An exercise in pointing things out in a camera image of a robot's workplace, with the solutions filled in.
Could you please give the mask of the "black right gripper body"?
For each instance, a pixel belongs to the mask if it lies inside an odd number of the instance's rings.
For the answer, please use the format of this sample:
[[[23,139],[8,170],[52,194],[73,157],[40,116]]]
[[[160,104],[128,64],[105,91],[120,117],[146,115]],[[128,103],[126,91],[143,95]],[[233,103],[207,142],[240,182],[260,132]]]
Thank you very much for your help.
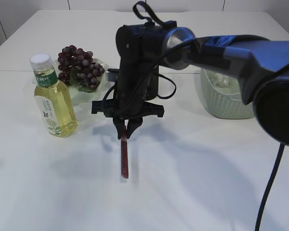
[[[113,99],[106,100],[106,105],[103,101],[92,101],[92,114],[103,113],[105,117],[119,117],[123,119],[138,119],[145,116],[164,116],[164,107],[153,103],[143,102],[140,105],[132,105],[124,112],[120,112],[115,108]]]

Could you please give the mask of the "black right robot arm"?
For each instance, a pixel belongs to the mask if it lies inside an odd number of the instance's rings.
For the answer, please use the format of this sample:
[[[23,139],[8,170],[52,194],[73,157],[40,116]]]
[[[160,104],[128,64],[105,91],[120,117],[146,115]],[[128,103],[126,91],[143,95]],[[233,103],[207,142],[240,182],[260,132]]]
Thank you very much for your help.
[[[255,35],[196,38],[186,27],[132,25],[117,30],[116,46],[120,66],[114,96],[92,102],[92,113],[112,118],[118,133],[125,120],[131,136],[144,116],[163,116],[163,107],[146,97],[159,66],[182,70],[194,65],[236,78],[241,100],[253,105],[260,126],[289,146],[289,41]]]

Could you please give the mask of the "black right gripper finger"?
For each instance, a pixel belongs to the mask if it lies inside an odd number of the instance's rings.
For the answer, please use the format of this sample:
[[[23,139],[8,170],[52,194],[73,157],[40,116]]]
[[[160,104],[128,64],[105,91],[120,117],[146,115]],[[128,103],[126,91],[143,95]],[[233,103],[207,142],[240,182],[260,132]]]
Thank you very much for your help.
[[[114,117],[113,124],[117,130],[118,140],[120,140],[123,136],[126,135],[125,120],[120,117]]]
[[[126,128],[126,137],[129,139],[134,131],[136,131],[143,123],[143,118],[129,119]]]

